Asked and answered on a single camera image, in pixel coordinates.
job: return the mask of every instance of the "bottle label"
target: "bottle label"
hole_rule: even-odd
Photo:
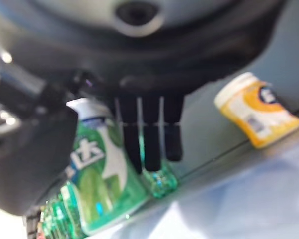
[[[67,168],[68,176],[77,185],[85,180],[87,172],[102,180],[108,190],[116,191],[111,195],[118,196],[126,186],[128,175],[122,146],[111,119],[97,117],[82,121],[71,153],[71,166]]]
[[[238,92],[222,108],[255,147],[263,147],[299,127],[265,82],[258,81]]]

